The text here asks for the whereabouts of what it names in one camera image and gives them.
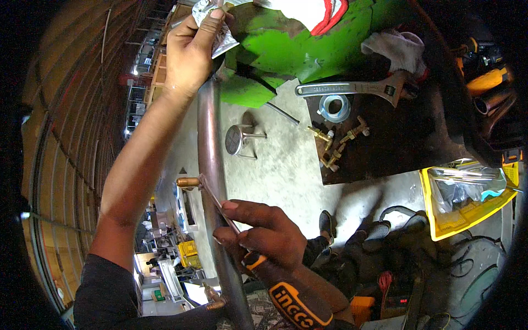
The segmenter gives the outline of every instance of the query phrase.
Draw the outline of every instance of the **concrete floor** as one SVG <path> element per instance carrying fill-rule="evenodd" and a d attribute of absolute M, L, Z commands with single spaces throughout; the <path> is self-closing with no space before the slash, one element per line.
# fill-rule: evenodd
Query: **concrete floor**
<path fill-rule="evenodd" d="M 258 160 L 232 157 L 224 150 L 225 179 L 230 199 L 241 199 L 281 207 L 301 229 L 306 238 L 319 235 L 318 220 L 328 210 L 338 221 L 336 245 L 342 245 L 355 232 L 362 219 L 372 221 L 387 207 L 403 205 L 412 210 L 424 208 L 418 172 L 380 179 L 323 186 L 313 135 L 306 130 L 310 117 L 306 101 L 294 95 L 298 80 L 288 81 L 277 89 L 271 100 L 282 110 L 300 120 L 293 125 L 284 117 L 263 106 L 259 109 L 222 103 L 222 139 L 227 129 L 252 117 L 255 133 L 265 132 L 266 140 L 250 140 L 244 154 L 254 152 Z M 197 176 L 196 102 L 191 105 L 167 160 L 156 193 L 158 212 L 174 209 L 172 182 L 184 167 L 189 176 Z M 203 209 L 198 191 L 193 202 L 199 231 L 192 233 L 207 277 L 214 277 L 214 263 L 206 239 Z M 406 219 L 392 217 L 393 227 Z"/>

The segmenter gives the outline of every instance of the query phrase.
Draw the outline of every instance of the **copper fitting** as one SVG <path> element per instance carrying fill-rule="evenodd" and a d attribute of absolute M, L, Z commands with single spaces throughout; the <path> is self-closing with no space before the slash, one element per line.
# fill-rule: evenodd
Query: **copper fitting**
<path fill-rule="evenodd" d="M 342 138 L 341 141 L 339 141 L 339 143 L 345 143 L 348 140 L 353 140 L 360 133 L 363 133 L 364 136 L 369 136 L 370 130 L 369 130 L 369 127 L 366 125 L 366 121 L 363 118 L 361 118 L 361 116 L 358 116 L 357 119 L 359 120 L 360 125 L 346 132 L 346 136 Z"/>
<path fill-rule="evenodd" d="M 316 138 L 326 141 L 325 151 L 328 151 L 331 148 L 332 143 L 334 142 L 333 140 L 334 132 L 333 131 L 329 131 L 328 134 L 324 134 L 323 132 L 321 132 L 320 129 L 313 128 L 311 126 L 308 126 L 308 130 L 311 131 Z"/>
<path fill-rule="evenodd" d="M 180 188 L 194 188 L 200 185 L 200 179 L 197 177 L 179 177 L 176 179 L 176 185 Z"/>
<path fill-rule="evenodd" d="M 326 167 L 326 168 L 329 168 L 332 170 L 332 172 L 336 172 L 338 169 L 339 169 L 339 166 L 335 165 L 335 162 L 341 158 L 342 156 L 342 152 L 343 150 L 345 149 L 345 144 L 341 144 L 339 146 L 339 149 L 338 150 L 334 150 L 332 152 L 332 156 L 330 157 L 330 160 L 327 162 L 324 158 L 320 158 L 319 161 L 321 163 L 323 163 L 323 165 Z"/>
<path fill-rule="evenodd" d="M 224 306 L 225 306 L 225 300 L 211 301 L 210 303 L 207 303 L 205 305 L 205 309 L 213 310 L 213 309 L 222 308 Z"/>

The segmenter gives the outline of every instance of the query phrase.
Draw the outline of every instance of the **black sleeve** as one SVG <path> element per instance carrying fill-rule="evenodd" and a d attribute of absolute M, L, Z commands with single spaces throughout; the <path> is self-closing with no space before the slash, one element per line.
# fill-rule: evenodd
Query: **black sleeve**
<path fill-rule="evenodd" d="M 73 317 L 83 329 L 216 329 L 221 310 L 203 306 L 174 316 L 138 317 L 134 278 L 125 268 L 89 254 L 82 268 Z"/>
<path fill-rule="evenodd" d="M 105 258 L 89 254 L 73 306 L 76 327 L 81 330 L 111 328 L 137 316 L 132 274 Z"/>

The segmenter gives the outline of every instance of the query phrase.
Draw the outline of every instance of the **aluminum foil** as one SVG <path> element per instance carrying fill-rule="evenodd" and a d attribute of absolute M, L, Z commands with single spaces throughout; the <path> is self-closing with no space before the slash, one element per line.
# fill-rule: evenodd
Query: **aluminum foil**
<path fill-rule="evenodd" d="M 217 2 L 213 0 L 200 0 L 193 6 L 193 17 L 196 20 L 196 24 L 200 26 L 202 21 L 209 15 L 209 12 L 218 8 Z M 216 58 L 219 55 L 225 53 L 231 48 L 237 46 L 238 41 L 233 38 L 228 25 L 224 22 L 220 28 L 220 33 L 216 36 L 216 40 L 213 43 L 213 55 L 211 58 Z"/>

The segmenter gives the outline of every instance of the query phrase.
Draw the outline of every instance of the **yellow basket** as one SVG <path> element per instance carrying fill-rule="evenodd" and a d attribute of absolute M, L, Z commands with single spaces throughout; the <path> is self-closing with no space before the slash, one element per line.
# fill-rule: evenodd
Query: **yellow basket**
<path fill-rule="evenodd" d="M 502 209 L 517 195 L 516 191 L 506 188 L 499 196 L 488 198 L 484 202 L 473 201 L 460 210 L 440 213 L 437 210 L 432 197 L 431 179 L 427 174 L 427 171 L 430 168 L 431 167 L 424 168 L 420 171 L 420 180 L 422 183 L 426 213 L 431 224 L 431 238 L 433 241 L 442 240 L 473 227 L 491 216 L 493 213 Z M 502 169 L 506 175 L 507 181 L 518 186 L 518 163 L 504 165 Z"/>
<path fill-rule="evenodd" d="M 196 244 L 194 241 L 180 243 L 178 244 L 178 249 L 180 250 L 182 257 L 192 256 L 198 253 L 198 249 L 196 249 Z"/>
<path fill-rule="evenodd" d="M 194 254 L 192 256 L 186 256 L 182 258 L 182 265 L 183 267 L 194 267 L 194 268 L 202 268 L 202 264 L 200 263 L 200 259 L 198 258 L 198 254 Z"/>

